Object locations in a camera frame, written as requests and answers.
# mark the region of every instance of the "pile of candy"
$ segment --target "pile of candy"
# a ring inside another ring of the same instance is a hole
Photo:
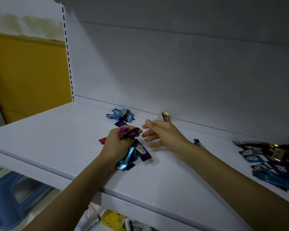
[[[128,109],[112,109],[113,114],[106,114],[106,117],[109,119],[115,119],[119,121],[126,121],[131,123],[132,121],[135,120],[133,118],[133,113],[130,112]]]
[[[282,190],[289,190],[289,145],[264,142],[234,141],[233,143],[243,149],[239,153],[249,163],[260,163],[251,165],[253,176]],[[263,155],[268,161],[265,161],[260,155]]]
[[[118,122],[115,123],[117,127],[125,126],[127,125],[124,121],[126,122],[132,122],[135,120],[133,118],[133,113],[130,112],[128,109],[113,109],[112,112],[114,114],[107,114],[106,117],[110,119],[115,119],[119,120]],[[121,127],[119,129],[119,137],[121,140],[130,138],[130,137],[138,137],[138,130],[139,128],[133,128],[133,129],[128,129],[126,127]],[[106,138],[100,139],[101,144],[105,144]],[[152,156],[150,153],[144,148],[144,146],[137,140],[135,139],[134,143],[131,145],[131,147],[128,149],[126,155],[122,160],[120,160],[116,164],[116,168],[122,171],[130,170],[135,166],[134,162],[140,157],[142,161],[146,161]]]

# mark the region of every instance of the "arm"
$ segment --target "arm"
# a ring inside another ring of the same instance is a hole
[[[188,141],[171,123],[147,120],[151,147],[165,146],[198,173],[254,230],[289,230],[289,202]]]
[[[135,138],[120,140],[119,128],[107,136],[100,155],[23,230],[74,230],[107,174],[127,153]]]

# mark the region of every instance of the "blue plastic stool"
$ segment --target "blue plastic stool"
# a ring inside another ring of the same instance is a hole
[[[42,184],[23,202],[18,203],[14,190],[23,175],[0,166],[0,228],[15,228],[30,212],[30,207],[50,186]]]

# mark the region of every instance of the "white shelf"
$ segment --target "white shelf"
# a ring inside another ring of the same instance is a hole
[[[98,140],[115,128],[115,120],[105,117],[113,108],[111,104],[79,98],[78,102],[3,126],[0,128],[0,164],[64,189],[100,153],[103,146]],[[134,113],[136,120],[133,125],[138,127],[146,118],[162,119],[159,115],[142,111]],[[231,142],[257,139],[185,121],[172,119],[172,122],[189,140],[199,139],[225,163],[289,201],[289,192],[252,177],[250,164]],[[169,151],[152,150],[142,137],[138,139],[153,159],[138,162],[130,171],[116,171],[104,185],[102,194],[110,199],[102,200],[102,206],[126,214],[119,206],[114,206],[115,202],[109,202],[119,200],[120,206],[127,203],[143,209],[142,216],[155,215],[157,226],[144,217],[130,217],[159,229],[158,226],[163,224],[158,221],[170,218],[201,230],[250,230],[192,169]]]

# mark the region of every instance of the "yellow panel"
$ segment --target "yellow panel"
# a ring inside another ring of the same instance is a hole
[[[27,115],[16,113],[8,109],[1,109],[1,112],[7,124],[10,124],[12,122],[19,121],[21,119],[28,117]]]
[[[0,36],[1,108],[31,116],[71,101],[64,43]]]

